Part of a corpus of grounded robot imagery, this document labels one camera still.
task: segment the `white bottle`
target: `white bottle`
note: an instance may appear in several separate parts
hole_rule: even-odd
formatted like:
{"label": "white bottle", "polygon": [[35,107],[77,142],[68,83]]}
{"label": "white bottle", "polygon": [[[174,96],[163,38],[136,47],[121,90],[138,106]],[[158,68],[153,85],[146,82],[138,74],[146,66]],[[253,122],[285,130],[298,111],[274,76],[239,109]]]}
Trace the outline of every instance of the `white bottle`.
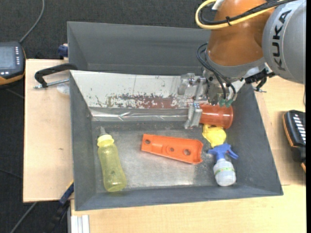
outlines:
{"label": "white bottle", "polygon": [[213,170],[216,182],[220,186],[232,185],[237,180],[232,163],[226,159],[217,160]]}

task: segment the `orange plastic part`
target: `orange plastic part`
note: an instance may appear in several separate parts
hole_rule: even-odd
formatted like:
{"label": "orange plastic part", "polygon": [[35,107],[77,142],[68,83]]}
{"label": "orange plastic part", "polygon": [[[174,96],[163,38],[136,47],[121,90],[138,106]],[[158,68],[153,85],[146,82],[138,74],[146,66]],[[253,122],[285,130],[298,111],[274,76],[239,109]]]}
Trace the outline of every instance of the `orange plastic part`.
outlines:
{"label": "orange plastic part", "polygon": [[199,140],[144,134],[141,150],[191,164],[202,162]]}
{"label": "orange plastic part", "polygon": [[200,104],[203,110],[200,123],[228,129],[233,121],[232,106],[226,107],[211,104]]}
{"label": "orange plastic part", "polygon": [[[225,0],[215,16],[215,20],[225,20],[244,13],[266,0]],[[263,57],[261,39],[264,26],[274,10],[244,22],[212,30],[207,53],[211,60],[221,66],[238,66]]]}

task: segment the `screen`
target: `screen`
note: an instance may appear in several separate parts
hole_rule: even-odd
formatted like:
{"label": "screen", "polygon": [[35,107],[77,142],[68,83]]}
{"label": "screen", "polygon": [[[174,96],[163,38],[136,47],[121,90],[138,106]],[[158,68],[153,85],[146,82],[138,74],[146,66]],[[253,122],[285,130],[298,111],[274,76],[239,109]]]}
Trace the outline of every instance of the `screen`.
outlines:
{"label": "screen", "polygon": [[0,69],[13,69],[14,67],[14,47],[0,47]]}

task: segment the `kuka logo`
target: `kuka logo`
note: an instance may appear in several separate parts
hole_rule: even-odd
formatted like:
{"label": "kuka logo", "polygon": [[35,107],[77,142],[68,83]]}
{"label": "kuka logo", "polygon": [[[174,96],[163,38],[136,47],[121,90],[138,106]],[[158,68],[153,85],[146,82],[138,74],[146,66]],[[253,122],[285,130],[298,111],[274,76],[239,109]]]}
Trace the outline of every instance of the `kuka logo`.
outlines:
{"label": "kuka logo", "polygon": [[279,40],[280,40],[280,36],[279,33],[281,32],[283,25],[285,23],[285,18],[286,16],[291,12],[292,10],[286,11],[284,13],[281,14],[281,16],[279,17],[279,21],[282,23],[282,26],[280,28],[276,27],[274,28],[275,34],[273,35],[273,39],[276,41],[272,42],[272,46],[276,47],[276,52],[273,53],[274,56],[274,61],[277,64],[277,68],[279,70],[285,71],[285,68],[282,67],[282,59],[280,57],[280,46],[279,46]]}

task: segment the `spray bottle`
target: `spray bottle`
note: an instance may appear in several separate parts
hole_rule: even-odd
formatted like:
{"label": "spray bottle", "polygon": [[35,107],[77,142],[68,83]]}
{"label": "spray bottle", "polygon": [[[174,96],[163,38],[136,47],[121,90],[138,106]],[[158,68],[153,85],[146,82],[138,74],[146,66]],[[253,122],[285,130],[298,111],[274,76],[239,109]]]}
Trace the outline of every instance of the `spray bottle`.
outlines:
{"label": "spray bottle", "polygon": [[236,181],[235,170],[232,163],[225,159],[225,154],[229,154],[233,159],[237,159],[238,155],[231,150],[229,144],[224,144],[226,139],[224,129],[205,124],[202,135],[212,146],[212,149],[208,150],[207,153],[216,157],[216,164],[213,170],[217,184],[221,186],[234,184]]}
{"label": "spray bottle", "polygon": [[218,145],[208,150],[207,153],[216,157],[216,164],[213,170],[217,184],[221,186],[234,184],[237,180],[234,167],[230,161],[225,159],[225,154],[228,154],[233,159],[238,158],[238,155],[231,150],[231,146],[227,143]]}
{"label": "spray bottle", "polygon": [[117,192],[126,187],[127,180],[122,169],[118,149],[114,139],[101,127],[101,136],[97,139],[98,157],[101,161],[104,187],[108,192]]}

